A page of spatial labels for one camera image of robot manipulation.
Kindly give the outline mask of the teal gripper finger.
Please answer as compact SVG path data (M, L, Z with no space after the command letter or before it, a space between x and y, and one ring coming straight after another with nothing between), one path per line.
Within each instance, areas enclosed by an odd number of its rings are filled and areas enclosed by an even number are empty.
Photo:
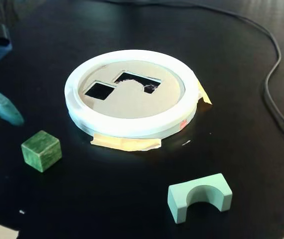
M14 104L0 93L0 117L12 125L23 125L24 119Z

